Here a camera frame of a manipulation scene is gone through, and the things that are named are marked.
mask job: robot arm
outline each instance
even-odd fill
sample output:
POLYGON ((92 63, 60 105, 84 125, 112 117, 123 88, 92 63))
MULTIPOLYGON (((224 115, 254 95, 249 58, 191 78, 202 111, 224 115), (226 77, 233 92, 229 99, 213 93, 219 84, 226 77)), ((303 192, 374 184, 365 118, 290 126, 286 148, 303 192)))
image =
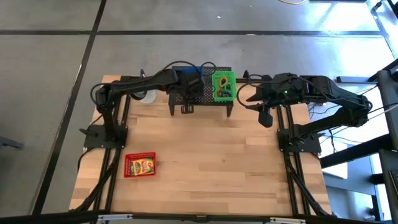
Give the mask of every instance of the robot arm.
POLYGON ((247 109, 259 112, 259 122, 265 127, 272 126, 270 108, 299 103, 333 102, 342 107, 332 116, 308 123, 295 124, 289 128, 288 142, 303 141, 308 135, 338 126, 360 127, 368 121, 368 112, 372 103, 363 95, 357 95, 336 86, 328 77, 297 76, 282 73, 271 78, 263 75, 261 80, 249 82, 259 83, 256 93, 246 101, 262 101, 256 105, 245 105, 247 109))
POLYGON ((86 135, 85 147, 123 148, 126 142, 127 126, 121 126, 113 119, 115 106, 124 95, 137 99, 135 93, 149 90, 160 90, 169 93, 178 93, 184 99, 203 95, 204 81, 198 69, 197 72, 184 73, 179 70, 163 69, 150 77, 131 77, 129 81, 115 81, 99 83, 101 86, 95 92, 97 111, 103 116, 104 125, 90 125, 87 130, 80 131, 86 135))

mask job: green basket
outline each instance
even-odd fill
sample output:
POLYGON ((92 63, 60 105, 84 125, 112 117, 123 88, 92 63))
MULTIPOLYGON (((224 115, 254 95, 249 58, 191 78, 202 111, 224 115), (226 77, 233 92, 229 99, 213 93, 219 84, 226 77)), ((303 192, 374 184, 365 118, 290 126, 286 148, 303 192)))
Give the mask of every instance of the green basket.
POLYGON ((220 71, 215 72, 211 76, 211 82, 213 84, 213 98, 215 102, 222 101, 234 101, 236 99, 236 78, 235 73, 232 71, 220 71), (228 79, 228 83, 231 84, 231 90, 226 90, 225 88, 220 87, 220 79, 226 77, 228 79), (231 93, 231 97, 219 97, 217 96, 218 90, 225 90, 231 93))

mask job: small red basket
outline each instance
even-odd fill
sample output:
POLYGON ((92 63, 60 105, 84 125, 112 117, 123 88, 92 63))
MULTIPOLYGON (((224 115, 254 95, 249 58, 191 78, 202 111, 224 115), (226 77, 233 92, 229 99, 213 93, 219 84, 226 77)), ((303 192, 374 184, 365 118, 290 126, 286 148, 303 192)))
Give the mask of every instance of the small red basket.
POLYGON ((127 154, 124 160, 124 177, 147 177, 156 174, 156 153, 155 152, 143 152, 135 154, 127 154), (131 163, 137 159, 153 158, 154 160, 154 172, 151 174, 134 175, 131 173, 131 163))

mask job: wooden table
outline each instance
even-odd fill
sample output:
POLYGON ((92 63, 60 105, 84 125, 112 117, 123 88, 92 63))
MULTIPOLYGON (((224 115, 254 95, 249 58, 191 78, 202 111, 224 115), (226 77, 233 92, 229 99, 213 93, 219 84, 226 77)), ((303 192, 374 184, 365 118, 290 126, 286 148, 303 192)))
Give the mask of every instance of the wooden table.
MULTIPOLYGON (((119 79, 105 76, 103 82, 119 79)), ((247 86, 241 98, 254 92, 247 86)), ((257 122, 258 113, 237 101, 227 118, 225 108, 217 106, 196 106, 193 114, 176 110, 171 117, 167 100, 158 91, 152 104, 131 101, 112 212, 292 215, 275 110, 274 125, 264 128, 257 122), (152 151, 158 160, 155 176, 123 177, 126 154, 152 151)), ((295 123, 310 121, 306 105, 295 105, 292 111, 295 123)), ((97 184, 103 156, 104 149, 94 149, 83 158, 70 208, 79 206, 97 184)), ((301 153, 301 160, 306 186, 323 209, 331 212, 319 160, 309 153, 301 153)), ((105 186, 100 208, 104 208, 107 190, 105 186)), ((297 186, 295 192, 302 213, 297 186)))

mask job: black mesh shelf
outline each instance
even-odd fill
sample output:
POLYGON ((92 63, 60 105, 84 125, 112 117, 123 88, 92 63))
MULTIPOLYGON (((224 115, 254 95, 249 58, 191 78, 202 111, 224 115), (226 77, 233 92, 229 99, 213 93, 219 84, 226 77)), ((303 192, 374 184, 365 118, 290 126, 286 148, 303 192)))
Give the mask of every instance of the black mesh shelf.
MULTIPOLYGON (((187 66, 173 66, 173 69, 184 69, 184 68, 192 68, 187 66)), ((231 71, 231 67, 217 67, 217 71, 231 71)), ((203 88, 203 96, 196 97, 190 102, 190 105, 194 106, 225 106, 227 117, 231 115, 232 108, 234 103, 232 101, 227 102, 215 102, 213 98, 213 85, 211 83, 211 76, 214 71, 213 67, 203 67, 203 74, 206 75, 205 79, 205 86, 203 88)), ((174 106, 175 105, 184 105, 185 102, 183 98, 177 93, 171 93, 169 95, 169 108, 170 114, 174 116, 174 106)))

